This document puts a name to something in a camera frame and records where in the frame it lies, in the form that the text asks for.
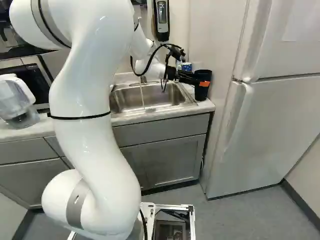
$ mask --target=floor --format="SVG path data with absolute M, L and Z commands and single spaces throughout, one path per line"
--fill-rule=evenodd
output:
M 320 240 L 320 233 L 280 186 L 207 201 L 200 185 L 193 185 L 142 200 L 193 204 L 197 240 Z M 38 214 L 23 240 L 67 240 L 68 235 L 67 230 Z

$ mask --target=sink basin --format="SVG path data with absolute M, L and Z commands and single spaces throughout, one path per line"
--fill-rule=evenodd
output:
M 141 85 L 119 84 L 110 94 L 115 117 L 170 111 L 196 105 L 179 83 L 168 82 L 165 92 L 159 82 Z

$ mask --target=faucet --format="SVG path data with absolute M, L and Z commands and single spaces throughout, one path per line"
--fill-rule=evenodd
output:
M 147 81 L 147 77 L 146 76 L 140 76 L 140 82 L 142 84 L 146 84 L 148 81 Z

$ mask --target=countertop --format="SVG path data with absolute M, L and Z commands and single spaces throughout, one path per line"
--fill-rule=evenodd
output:
M 139 82 L 140 79 L 134 76 L 132 73 L 121 73 L 115 76 L 115 84 L 128 83 L 128 82 Z M 188 84 L 182 84 L 190 95 L 195 98 L 194 88 Z M 166 112 L 155 112 L 149 114 L 139 114 L 135 116 L 125 118 L 111 118 L 112 126 L 118 127 L 129 124 L 144 123 L 155 120 L 163 120 L 168 118 L 183 117 L 194 114 L 209 113 L 215 111 L 216 106 L 207 98 L 205 101 L 196 101 L 197 105 L 183 107 L 179 109 L 173 109 L 172 111 Z M 47 114 L 40 115 L 40 122 L 37 124 L 25 128 L 25 129 L 11 129 L 8 125 L 0 120 L 0 143 L 27 140 L 34 138 L 42 138 L 54 136 L 54 126 L 51 118 L 47 117 Z

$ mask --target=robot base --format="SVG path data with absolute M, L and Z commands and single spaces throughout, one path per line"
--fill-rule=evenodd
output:
M 183 235 L 177 238 L 179 240 L 196 240 L 196 213 L 193 205 L 166 205 L 142 202 L 140 208 L 146 221 L 147 240 L 159 240 L 158 238 L 161 235 L 163 226 L 170 226 L 171 228 L 172 226 L 178 226 L 178 228 L 183 230 Z M 164 216 L 161 220 L 155 221 L 156 216 L 160 212 L 163 212 L 168 217 Z M 72 231 L 67 240 L 77 240 L 77 234 Z M 132 234 L 127 240 L 145 240 L 140 214 L 138 215 Z

